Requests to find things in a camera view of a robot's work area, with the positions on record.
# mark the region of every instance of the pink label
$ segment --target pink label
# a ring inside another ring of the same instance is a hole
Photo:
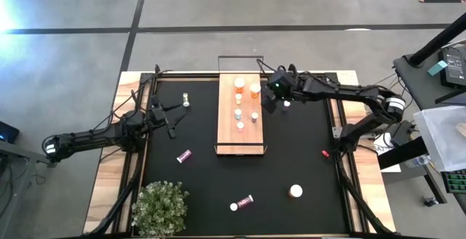
[[[182,155],[180,155],[179,157],[177,157],[176,159],[182,163],[184,160],[186,160],[187,157],[189,157],[189,155],[191,155],[191,151],[189,150],[186,150]]]
[[[238,207],[241,208],[244,205],[247,205],[247,204],[252,203],[252,202],[253,202],[253,197],[249,195],[246,198],[239,201],[237,204],[238,204]]]

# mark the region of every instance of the wooden board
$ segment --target wooden board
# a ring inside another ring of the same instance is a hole
[[[245,87],[242,93],[241,104],[236,104],[234,87],[236,78],[245,80]],[[262,107],[261,96],[252,98],[250,86],[260,82],[259,74],[220,74],[218,89],[218,143],[257,143],[264,142],[262,132]],[[241,120],[234,117],[234,110],[241,109]],[[251,121],[251,113],[257,112],[259,117],[256,123]],[[237,123],[241,121],[245,124],[243,131],[237,130]],[[218,146],[217,154],[263,154],[263,146]]]
[[[315,73],[323,73],[323,72],[336,72],[338,74],[338,79],[342,84],[347,85],[357,85],[358,78],[356,76],[355,71],[311,71]],[[139,83],[139,76],[141,75],[140,71],[126,71],[122,72],[122,76],[120,78],[118,90],[116,93],[115,104],[123,102],[126,98],[125,96],[129,96],[129,91],[131,89],[135,90],[138,88]],[[199,73],[199,72],[190,72],[184,71],[181,72],[182,74],[186,73]],[[186,80],[211,80],[211,79],[197,79],[197,78],[189,78],[189,79],[172,79],[176,81],[186,81]],[[366,108],[362,103],[355,103],[351,101],[343,101],[345,115],[347,118],[348,123],[356,123],[364,116],[366,116]],[[131,110],[134,107],[134,103],[130,102],[127,106],[123,106],[122,109],[126,109],[127,111]],[[333,114],[335,117],[335,121],[339,124],[340,119],[338,116],[338,112],[336,111],[336,105],[332,105]],[[372,143],[367,142],[360,142],[361,144],[365,144],[367,146],[371,146]],[[122,169],[124,164],[124,156],[120,153],[116,153],[109,158],[113,158],[113,160],[109,160],[107,162],[102,162],[98,169],[98,174],[96,176],[96,180],[94,183],[94,191],[91,197],[91,203],[88,210],[88,215],[86,218],[86,223],[84,227],[84,232],[89,232],[93,229],[93,227],[97,226],[98,223],[102,220],[102,218],[107,214],[110,207],[114,204],[117,198],[117,190],[115,192],[115,187],[119,186],[120,179],[122,177]],[[384,182],[382,179],[382,173],[380,172],[379,162],[377,160],[377,156],[370,151],[366,151],[364,148],[358,148],[355,152],[355,162],[356,167],[358,169],[358,177],[360,181],[360,186],[363,194],[364,200],[367,202],[369,207],[375,213],[375,215],[380,219],[382,224],[384,224],[387,228],[395,231],[395,224],[393,222],[390,204],[388,203],[387,193],[385,191]],[[358,216],[358,207],[355,201],[352,199],[350,195],[350,205],[352,209],[352,216],[355,220],[356,230],[360,231],[359,223],[359,216]],[[122,217],[122,222],[125,222],[127,219],[126,217]]]

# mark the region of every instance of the concrete floor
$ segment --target concrete floor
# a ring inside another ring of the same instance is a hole
[[[137,0],[0,0],[6,28],[130,27]],[[417,0],[146,0],[140,27],[449,23],[464,4]],[[361,84],[392,73],[392,60],[413,52],[439,30],[138,34],[128,70],[154,64],[174,70],[215,70],[218,55],[264,55],[267,63],[302,70],[356,70]],[[19,146],[39,152],[53,133],[86,130],[111,106],[127,34],[0,35],[0,120],[21,130]],[[222,69],[252,69],[252,63]],[[410,107],[408,120],[416,110]],[[98,151],[75,154],[33,185],[12,224],[12,238],[79,235]],[[462,238],[466,216],[455,199],[425,208],[424,179],[387,185],[397,231]]]

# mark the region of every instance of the green plant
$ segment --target green plant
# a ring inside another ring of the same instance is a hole
[[[139,192],[133,203],[132,226],[139,229],[142,236],[165,238],[186,229],[183,217],[188,207],[183,199],[189,195],[181,191],[181,182],[176,185],[156,181]]]

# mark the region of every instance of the white plastic bag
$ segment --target white plastic bag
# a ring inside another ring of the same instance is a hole
[[[413,118],[439,171],[466,169],[466,137],[457,130],[459,123],[466,123],[466,107],[426,109]]]

